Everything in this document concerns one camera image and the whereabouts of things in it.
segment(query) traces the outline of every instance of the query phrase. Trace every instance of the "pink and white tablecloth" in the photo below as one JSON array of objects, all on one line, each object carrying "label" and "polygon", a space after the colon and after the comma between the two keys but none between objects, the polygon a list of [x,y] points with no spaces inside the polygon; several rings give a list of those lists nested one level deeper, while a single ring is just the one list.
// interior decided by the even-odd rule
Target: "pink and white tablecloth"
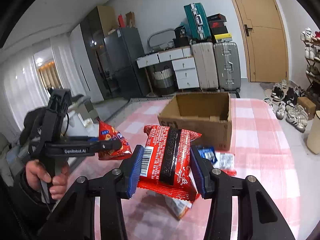
[{"label": "pink and white tablecloth", "polygon": [[[157,114],[167,101],[153,101],[143,105],[119,125],[132,150],[144,146],[147,139],[143,127],[158,124]],[[300,191],[293,158],[286,137],[269,106],[257,99],[232,99],[232,139],[237,177],[254,175],[289,224],[295,238],[300,224]],[[69,185],[79,176],[88,179],[103,176],[120,165],[121,161],[99,161],[87,157],[71,174]],[[203,239],[211,200],[198,199],[192,209],[177,221],[164,199],[137,188],[130,200],[122,200],[124,220],[129,240],[198,240]],[[100,239],[99,198],[96,199],[96,239]],[[237,198],[233,197],[231,239],[237,239]]]}]

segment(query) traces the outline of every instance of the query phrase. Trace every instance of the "metal screw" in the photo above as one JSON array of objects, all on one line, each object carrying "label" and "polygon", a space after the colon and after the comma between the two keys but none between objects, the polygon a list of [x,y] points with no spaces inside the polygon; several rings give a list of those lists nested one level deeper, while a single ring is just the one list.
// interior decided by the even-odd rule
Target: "metal screw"
[{"label": "metal screw", "polygon": [[211,172],[212,172],[213,174],[215,174],[215,175],[221,174],[221,170],[220,170],[220,169],[217,169],[217,168],[212,169]]},{"label": "metal screw", "polygon": [[119,175],[121,173],[121,169],[115,168],[112,170],[113,175]]},{"label": "metal screw", "polygon": [[84,176],[81,176],[77,179],[77,182],[78,183],[83,183],[85,181],[85,177]]},{"label": "metal screw", "polygon": [[256,180],[257,180],[257,179],[256,179],[255,176],[252,176],[252,175],[248,176],[248,181],[254,183],[254,182],[256,182]]}]

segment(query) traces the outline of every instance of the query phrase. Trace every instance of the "ceiling light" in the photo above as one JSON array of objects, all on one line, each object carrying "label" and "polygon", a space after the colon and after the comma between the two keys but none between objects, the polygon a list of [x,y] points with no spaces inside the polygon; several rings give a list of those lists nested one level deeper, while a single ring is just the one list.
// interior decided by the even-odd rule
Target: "ceiling light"
[{"label": "ceiling light", "polygon": [[36,63],[41,63],[42,61],[43,61],[43,59],[39,57],[39,58],[36,60]]}]

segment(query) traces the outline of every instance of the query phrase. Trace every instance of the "door lock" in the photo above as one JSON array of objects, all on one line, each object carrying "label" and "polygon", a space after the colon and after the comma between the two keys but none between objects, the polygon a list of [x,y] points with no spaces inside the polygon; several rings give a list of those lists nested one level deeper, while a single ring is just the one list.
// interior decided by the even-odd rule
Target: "door lock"
[{"label": "door lock", "polygon": [[252,31],[253,28],[248,28],[247,24],[245,24],[244,29],[245,29],[245,35],[247,35],[247,37],[249,37],[249,31]]}]

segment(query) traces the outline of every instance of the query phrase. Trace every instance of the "gray refrigerator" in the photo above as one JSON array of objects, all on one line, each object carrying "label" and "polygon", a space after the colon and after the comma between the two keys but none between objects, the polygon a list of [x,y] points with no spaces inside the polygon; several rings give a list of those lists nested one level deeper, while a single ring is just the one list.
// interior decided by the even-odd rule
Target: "gray refrigerator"
[{"label": "gray refrigerator", "polygon": [[144,69],[136,63],[145,55],[137,28],[118,28],[104,38],[109,58],[109,67],[114,71],[121,96],[124,98],[144,97],[150,92]]}]

